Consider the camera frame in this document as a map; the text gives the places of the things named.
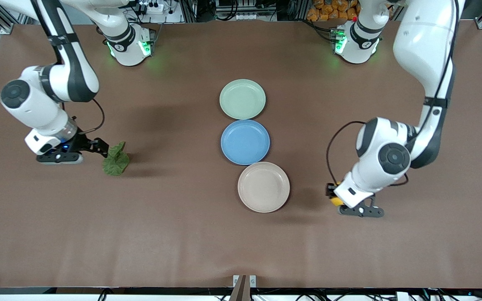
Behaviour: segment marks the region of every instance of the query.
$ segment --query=table surface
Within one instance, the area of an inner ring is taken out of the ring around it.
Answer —
[[[351,120],[383,116],[417,124],[423,88],[392,54],[398,23],[362,65],[331,54],[303,23],[165,25],[152,58],[123,67],[93,26],[75,26],[98,74],[97,100],[111,145],[127,141],[131,164],[104,175],[102,157],[78,165],[35,162],[29,128],[0,105],[0,286],[482,287],[482,31],[463,21],[457,75],[440,155],[410,183],[377,194],[381,219],[338,215],[324,195],[325,148]],[[38,26],[0,41],[0,89],[54,56]],[[220,151],[233,122],[218,96],[231,80],[267,95],[256,121],[270,133],[265,161],[288,174],[291,194],[275,213],[237,196],[243,166]],[[70,103],[82,128],[94,103]],[[358,127],[335,141],[344,175],[356,162]]]

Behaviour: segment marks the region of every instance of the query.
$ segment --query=green leaf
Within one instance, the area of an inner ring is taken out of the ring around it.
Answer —
[[[124,149],[125,144],[126,144],[126,141],[121,141],[119,144],[115,146],[111,146],[111,148],[109,148],[108,155],[115,157],[118,153],[122,152],[122,149]]]
[[[119,176],[124,173],[128,164],[130,164],[130,158],[125,152],[119,150],[115,156],[111,156],[110,152],[103,160],[103,172],[110,176]]]

